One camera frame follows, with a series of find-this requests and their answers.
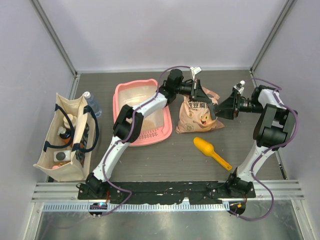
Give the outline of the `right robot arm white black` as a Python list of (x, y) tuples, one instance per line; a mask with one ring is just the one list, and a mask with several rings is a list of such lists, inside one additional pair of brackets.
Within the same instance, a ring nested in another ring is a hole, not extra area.
[(214, 110), (217, 117), (228, 120), (238, 117), (240, 112), (260, 115), (253, 130), (254, 143), (250, 152), (223, 186), (233, 198), (245, 196), (253, 190), (256, 173), (275, 151), (287, 145), (297, 125), (296, 111), (284, 105), (278, 88), (259, 85), (251, 98), (242, 97), (241, 91), (242, 87), (235, 85), (231, 95)]

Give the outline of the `pink cat litter bag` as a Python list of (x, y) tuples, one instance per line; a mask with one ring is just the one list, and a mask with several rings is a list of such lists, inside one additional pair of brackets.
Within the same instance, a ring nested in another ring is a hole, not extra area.
[(176, 133), (210, 132), (224, 127), (218, 118), (211, 118), (208, 103), (191, 101), (188, 96), (183, 96)]

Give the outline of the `yellow plastic scoop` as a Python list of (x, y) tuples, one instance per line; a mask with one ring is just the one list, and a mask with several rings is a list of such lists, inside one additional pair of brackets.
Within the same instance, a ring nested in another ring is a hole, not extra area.
[(195, 137), (193, 139), (193, 144), (205, 156), (213, 158), (216, 162), (218, 162), (227, 171), (232, 170), (232, 166), (215, 152), (214, 146), (211, 143), (209, 143), (208, 141), (206, 141), (200, 137)]

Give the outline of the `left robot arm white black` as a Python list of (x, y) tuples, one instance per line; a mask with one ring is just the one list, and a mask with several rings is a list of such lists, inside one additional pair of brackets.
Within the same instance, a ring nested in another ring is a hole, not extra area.
[(108, 181), (112, 171), (126, 148), (139, 137), (144, 118), (171, 104), (177, 94), (189, 95), (190, 100), (207, 103), (211, 119), (216, 119), (212, 100), (203, 90), (201, 82), (196, 80), (196, 75), (202, 69), (199, 66), (190, 67), (191, 79), (183, 81), (181, 68), (181, 66), (170, 67), (167, 79), (147, 100), (134, 106), (125, 104), (121, 108), (113, 125), (111, 143), (83, 185), (86, 188), (83, 192), (89, 198), (100, 200), (106, 195), (108, 186), (111, 185)]

